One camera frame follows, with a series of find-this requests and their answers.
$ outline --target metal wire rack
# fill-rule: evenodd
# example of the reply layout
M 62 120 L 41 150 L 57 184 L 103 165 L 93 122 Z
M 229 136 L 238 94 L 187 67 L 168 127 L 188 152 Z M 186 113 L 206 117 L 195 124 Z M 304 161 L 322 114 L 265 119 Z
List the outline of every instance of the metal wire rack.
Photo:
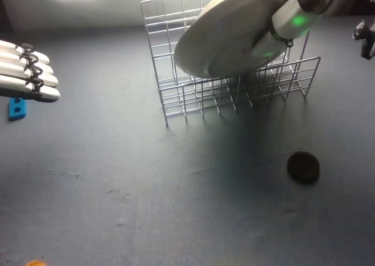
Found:
M 230 105 L 235 110 L 246 101 L 252 107 L 260 99 L 270 103 L 279 96 L 284 102 L 291 92 L 309 93 L 319 67 L 320 57 L 303 59 L 309 33 L 300 47 L 285 52 L 265 67 L 238 77 L 201 79 L 184 73 L 176 66 L 173 51 L 182 34 L 197 19 L 211 0 L 148 0 L 141 3 L 146 33 L 166 125 L 168 117 Z

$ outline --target metal wire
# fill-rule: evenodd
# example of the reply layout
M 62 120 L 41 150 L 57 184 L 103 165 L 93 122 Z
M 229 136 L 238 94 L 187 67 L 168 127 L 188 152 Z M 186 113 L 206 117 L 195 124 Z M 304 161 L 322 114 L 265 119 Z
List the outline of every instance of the metal wire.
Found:
M 211 0 L 148 0 L 141 3 L 152 65 L 158 85 L 165 123 L 168 117 L 216 108 L 222 115 L 223 107 L 231 105 L 236 111 L 241 102 L 251 107 L 255 100 L 271 103 L 275 97 L 284 102 L 292 92 L 308 95 L 321 61 L 320 57 L 303 59 L 307 34 L 299 60 L 291 62 L 291 48 L 265 67 L 240 77 L 201 79 L 179 70 L 173 58 L 174 47 Z

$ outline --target gray table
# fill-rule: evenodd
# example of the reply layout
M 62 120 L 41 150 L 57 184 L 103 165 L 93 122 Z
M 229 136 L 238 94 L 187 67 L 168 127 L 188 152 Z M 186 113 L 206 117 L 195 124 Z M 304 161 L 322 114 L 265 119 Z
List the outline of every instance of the gray table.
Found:
M 306 102 L 169 128 L 143 29 L 22 36 L 62 98 L 12 123 L 0 99 L 0 265 L 372 265 L 375 62 L 351 40 L 358 20 L 311 33 Z M 314 186 L 286 173 L 298 150 L 321 162 Z

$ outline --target white plate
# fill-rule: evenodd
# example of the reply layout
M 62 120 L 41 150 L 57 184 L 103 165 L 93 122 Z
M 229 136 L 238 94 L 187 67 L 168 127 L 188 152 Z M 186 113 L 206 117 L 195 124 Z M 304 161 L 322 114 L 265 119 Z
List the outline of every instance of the white plate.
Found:
M 212 0 L 178 41 L 177 66 L 187 74 L 210 78 L 244 74 L 274 60 L 283 50 L 272 57 L 255 57 L 252 48 L 286 1 Z

